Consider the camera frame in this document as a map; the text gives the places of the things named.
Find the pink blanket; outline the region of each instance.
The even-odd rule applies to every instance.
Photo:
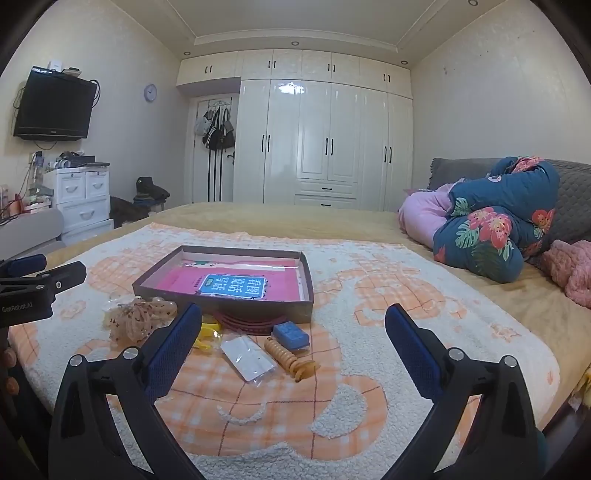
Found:
[[[581,240],[569,245],[555,240],[542,254],[540,267],[568,298],[591,309],[591,242]]]

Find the yellow plastic toy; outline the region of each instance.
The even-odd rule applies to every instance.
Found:
[[[203,315],[201,330],[193,344],[194,348],[199,348],[204,352],[213,348],[213,343],[222,338],[222,325],[211,315]]]

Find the cabinet door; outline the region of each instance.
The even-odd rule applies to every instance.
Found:
[[[330,135],[330,92],[326,82],[301,82],[297,176],[326,180]]]
[[[332,85],[328,179],[357,181],[359,166],[359,88]]]
[[[301,54],[302,80],[318,80],[329,82],[332,73],[330,52],[304,50]]]
[[[272,50],[246,50],[242,56],[242,80],[271,78]]]
[[[359,85],[359,57],[333,53],[331,79],[333,83]]]
[[[406,197],[404,189],[410,187],[413,173],[413,101],[389,94],[388,123],[388,180],[384,210],[396,212]]]
[[[386,79],[388,81],[388,92],[412,98],[413,92],[410,84],[410,70],[397,67],[396,65],[386,65]]]
[[[361,69],[360,85],[362,87],[382,92],[388,91],[385,63],[370,59],[359,59],[359,65]]]
[[[238,54],[235,51],[208,55],[209,66],[207,67],[206,80],[234,77],[237,58]]]
[[[360,210],[384,209],[386,175],[389,160],[388,94],[375,90],[361,90]]]
[[[273,50],[271,78],[299,80],[301,77],[301,50]]]
[[[265,203],[294,203],[301,91],[299,81],[271,81],[265,159]]]
[[[244,80],[236,120],[234,202],[262,203],[270,80]]]

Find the blue gripper pad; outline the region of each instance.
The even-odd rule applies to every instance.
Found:
[[[386,333],[419,394],[436,402],[443,394],[441,368],[420,336],[420,330],[399,305],[386,311]]]
[[[180,317],[177,316],[169,326],[156,330],[147,340],[157,342],[161,337],[158,334],[165,334],[142,373],[144,391],[151,403],[168,394],[200,330],[201,309],[191,304]]]

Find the upper cabinet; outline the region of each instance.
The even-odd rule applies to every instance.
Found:
[[[177,85],[226,77],[331,82],[412,98],[407,69],[351,55],[293,48],[216,53],[183,60]]]

